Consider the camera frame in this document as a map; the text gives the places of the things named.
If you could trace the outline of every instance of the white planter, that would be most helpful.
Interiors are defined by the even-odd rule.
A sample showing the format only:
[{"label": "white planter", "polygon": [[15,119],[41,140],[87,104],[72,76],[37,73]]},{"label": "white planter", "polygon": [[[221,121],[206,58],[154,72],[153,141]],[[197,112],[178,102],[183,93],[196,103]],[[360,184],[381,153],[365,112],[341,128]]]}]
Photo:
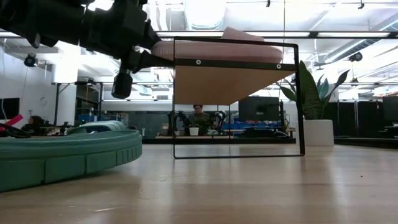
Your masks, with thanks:
[{"label": "white planter", "polygon": [[191,136],[197,136],[199,133],[199,128],[189,128],[189,133]]},{"label": "white planter", "polygon": [[[332,120],[304,121],[305,146],[334,146]],[[299,144],[299,123],[296,126],[296,144]]]}]

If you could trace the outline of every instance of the computer monitor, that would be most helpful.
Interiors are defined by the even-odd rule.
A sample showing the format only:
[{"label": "computer monitor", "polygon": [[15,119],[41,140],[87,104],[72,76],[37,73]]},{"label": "computer monitor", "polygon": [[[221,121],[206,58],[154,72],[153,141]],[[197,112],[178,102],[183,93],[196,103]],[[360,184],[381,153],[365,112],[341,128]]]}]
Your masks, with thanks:
[{"label": "computer monitor", "polygon": [[398,122],[398,96],[383,97],[384,119]]},{"label": "computer monitor", "polygon": [[280,121],[278,97],[249,96],[238,108],[240,121]]},{"label": "computer monitor", "polygon": [[[4,113],[1,109],[1,103],[3,105],[6,117],[4,117]],[[11,119],[17,115],[19,115],[19,98],[0,99],[0,120],[6,118]]]}]

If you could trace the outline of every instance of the pink cushion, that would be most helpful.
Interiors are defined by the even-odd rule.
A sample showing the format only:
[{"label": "pink cushion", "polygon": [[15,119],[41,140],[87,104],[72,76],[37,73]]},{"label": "pink cushion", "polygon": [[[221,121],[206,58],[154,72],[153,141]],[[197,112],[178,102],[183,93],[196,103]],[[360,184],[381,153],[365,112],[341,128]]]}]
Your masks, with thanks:
[{"label": "pink cushion", "polygon": [[[226,28],[222,39],[264,41],[262,37]],[[174,60],[173,41],[160,41],[151,49],[153,55]],[[251,44],[176,41],[175,57],[201,60],[233,60],[241,62],[279,63],[282,51],[277,47]]]}]

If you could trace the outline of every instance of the wooden floor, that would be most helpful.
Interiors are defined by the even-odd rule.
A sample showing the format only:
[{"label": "wooden floor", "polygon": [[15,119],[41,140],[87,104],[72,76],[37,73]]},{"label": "wooden floor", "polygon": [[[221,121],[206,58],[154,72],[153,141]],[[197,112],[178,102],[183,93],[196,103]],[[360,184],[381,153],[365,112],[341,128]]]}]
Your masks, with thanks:
[{"label": "wooden floor", "polygon": [[[203,155],[294,145],[181,146]],[[174,160],[144,147],[100,174],[0,194],[0,223],[397,223],[398,151],[335,146],[305,157]]]}]

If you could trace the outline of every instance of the red object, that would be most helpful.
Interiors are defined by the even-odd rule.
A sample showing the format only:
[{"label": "red object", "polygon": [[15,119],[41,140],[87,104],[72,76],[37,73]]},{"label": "red object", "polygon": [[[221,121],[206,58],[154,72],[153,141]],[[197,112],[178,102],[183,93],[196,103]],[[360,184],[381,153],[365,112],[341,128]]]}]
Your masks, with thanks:
[{"label": "red object", "polygon": [[12,118],[11,120],[5,122],[4,124],[13,126],[14,124],[20,122],[22,119],[24,119],[24,117],[22,115],[17,115],[14,118]]}]

